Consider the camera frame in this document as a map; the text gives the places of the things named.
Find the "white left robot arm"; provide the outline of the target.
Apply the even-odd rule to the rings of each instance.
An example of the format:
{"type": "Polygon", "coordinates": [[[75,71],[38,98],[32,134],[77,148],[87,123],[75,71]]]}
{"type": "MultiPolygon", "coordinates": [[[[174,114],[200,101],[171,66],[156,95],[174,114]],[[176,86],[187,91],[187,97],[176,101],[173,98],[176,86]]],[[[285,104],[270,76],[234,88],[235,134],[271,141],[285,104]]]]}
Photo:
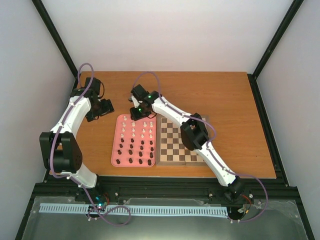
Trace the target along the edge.
{"type": "Polygon", "coordinates": [[[103,198],[104,188],[97,183],[98,175],[83,163],[83,155],[76,141],[83,119],[88,122],[114,112],[110,99],[103,98],[104,84],[97,78],[86,78],[84,87],[74,89],[66,110],[58,123],[39,136],[44,167],[58,178],[72,179],[92,201],[103,198]]]}

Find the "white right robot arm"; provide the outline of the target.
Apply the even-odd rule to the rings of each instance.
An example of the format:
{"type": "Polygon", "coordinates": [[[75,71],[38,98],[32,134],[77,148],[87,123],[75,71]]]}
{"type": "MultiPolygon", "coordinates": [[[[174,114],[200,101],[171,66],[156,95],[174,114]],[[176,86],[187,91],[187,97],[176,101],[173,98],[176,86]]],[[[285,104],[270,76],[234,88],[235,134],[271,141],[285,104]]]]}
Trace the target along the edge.
{"type": "Polygon", "coordinates": [[[140,84],[130,91],[130,117],[138,121],[151,113],[160,114],[180,128],[182,144],[203,158],[215,174],[219,184],[225,187],[224,198],[234,203],[244,191],[240,177],[222,160],[212,145],[206,126],[209,124],[198,113],[182,111],[167,101],[159,92],[146,91],[140,84]]]}

